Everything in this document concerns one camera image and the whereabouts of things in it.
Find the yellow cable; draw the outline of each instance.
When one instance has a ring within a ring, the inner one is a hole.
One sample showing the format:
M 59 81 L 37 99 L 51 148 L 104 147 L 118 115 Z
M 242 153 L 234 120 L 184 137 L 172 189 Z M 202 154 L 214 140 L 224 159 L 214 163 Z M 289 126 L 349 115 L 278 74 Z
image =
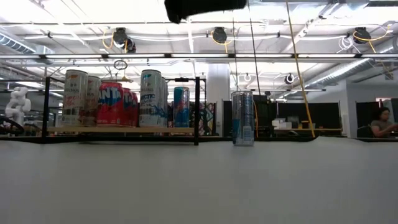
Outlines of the yellow cable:
M 315 138 L 315 133 L 313 131 L 313 126 L 312 126 L 312 119 L 311 119 L 310 109 L 308 107 L 307 96 L 305 95 L 305 92 L 304 92 L 303 80 L 302 80 L 301 74 L 300 74 L 299 60 L 297 59 L 296 43 L 294 42 L 294 37 L 293 37 L 293 28 L 292 28 L 292 21 L 290 20 L 290 12 L 289 12 L 289 2 L 288 2 L 288 0 L 286 0 L 286 10 L 287 10 L 287 17 L 289 18 L 290 35 L 292 36 L 292 43 L 293 43 L 293 50 L 294 50 L 294 59 L 296 61 L 298 79 L 300 80 L 300 86 L 301 86 L 301 90 L 302 90 L 303 97 L 304 97 L 305 109 L 307 110 L 308 121 L 310 122 L 310 128 L 311 128 L 312 137 Z
M 357 38 L 358 40 L 363 40 L 363 41 L 375 41 L 375 40 L 380 40 L 381 38 L 385 38 L 385 36 L 388 34 L 388 30 L 389 30 L 389 29 L 390 29 L 390 26 L 387 26 L 386 33 L 385 33 L 383 36 L 378 37 L 378 38 L 375 38 L 375 39 L 364 39 L 364 38 L 357 37 L 357 36 L 355 36 L 355 34 L 357 33 L 356 31 L 353 33 L 353 36 L 354 36 L 355 38 Z
M 112 32 L 111 45 L 110 45 L 110 46 L 107 46 L 107 45 L 105 44 L 105 31 L 104 31 L 103 38 L 102 38 L 102 44 L 103 44 L 104 47 L 107 48 L 107 49 L 111 49 L 112 46 L 113 46 L 113 34 L 114 34 L 114 31 Z
M 211 39 L 213 40 L 213 42 L 214 43 L 216 43 L 216 44 L 219 44 L 219 45 L 224 45 L 225 46 L 225 53 L 227 53 L 228 54 L 228 49 L 227 49 L 227 45 L 228 44 L 230 44 L 231 42 L 232 42 L 232 40 L 231 41 L 229 41 L 228 43 L 223 43 L 223 44 L 220 44 L 219 42 L 217 42 L 215 39 L 214 39 L 214 37 L 213 37 L 213 33 L 214 33 L 214 31 L 211 31 L 211 33 L 210 33 L 210 35 L 211 35 Z
M 256 137 L 259 137 L 259 118 L 257 117 L 257 106 L 256 103 L 253 100 L 253 104 L 254 104 L 254 112 L 256 112 Z
M 376 50 L 374 49 L 373 44 L 372 44 L 371 41 L 369 41 L 369 45 L 371 46 L 373 52 L 376 54 Z M 394 76 L 394 75 L 388 70 L 388 68 L 384 65 L 383 62 L 381 62 L 381 65 L 383 66 L 383 68 L 385 69 L 385 71 L 386 71 L 391 77 Z

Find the white robot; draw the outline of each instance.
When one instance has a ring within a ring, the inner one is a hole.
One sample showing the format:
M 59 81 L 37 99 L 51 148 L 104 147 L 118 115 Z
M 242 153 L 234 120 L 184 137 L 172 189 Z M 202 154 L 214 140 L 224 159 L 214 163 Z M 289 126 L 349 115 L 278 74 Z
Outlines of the white robot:
M 7 118 L 12 118 L 13 121 L 22 127 L 24 126 L 24 112 L 30 111 L 30 99 L 26 98 L 27 92 L 28 89 L 26 87 L 15 87 L 11 93 L 10 102 L 6 106 Z

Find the woman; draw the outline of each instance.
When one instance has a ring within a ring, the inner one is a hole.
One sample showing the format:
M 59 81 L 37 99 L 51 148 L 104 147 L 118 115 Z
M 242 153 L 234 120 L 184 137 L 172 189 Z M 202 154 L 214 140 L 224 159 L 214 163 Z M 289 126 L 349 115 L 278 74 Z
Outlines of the woman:
M 388 138 L 390 132 L 398 128 L 398 124 L 392 124 L 388 121 L 389 117 L 389 108 L 380 108 L 377 110 L 374 121 L 371 123 L 372 132 L 376 138 Z

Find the blue can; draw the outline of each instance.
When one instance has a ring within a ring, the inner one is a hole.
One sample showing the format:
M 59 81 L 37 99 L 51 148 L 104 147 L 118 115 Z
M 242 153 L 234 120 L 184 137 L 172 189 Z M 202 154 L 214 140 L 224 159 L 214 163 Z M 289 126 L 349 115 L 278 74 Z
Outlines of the blue can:
M 174 88 L 174 127 L 189 128 L 189 88 Z

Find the red can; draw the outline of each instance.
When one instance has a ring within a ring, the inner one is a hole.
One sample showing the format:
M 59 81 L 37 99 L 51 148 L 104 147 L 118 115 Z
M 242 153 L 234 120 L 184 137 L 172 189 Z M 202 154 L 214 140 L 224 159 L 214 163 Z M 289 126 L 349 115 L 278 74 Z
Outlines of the red can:
M 132 94 L 132 113 L 131 113 L 131 120 L 132 120 L 132 126 L 137 127 L 138 124 L 138 98 L 136 93 L 131 93 Z
M 131 126 L 132 121 L 132 94 L 129 88 L 123 88 L 123 109 L 124 122 L 123 125 Z
M 98 92 L 98 126 L 122 126 L 125 113 L 123 88 L 117 82 L 103 82 Z

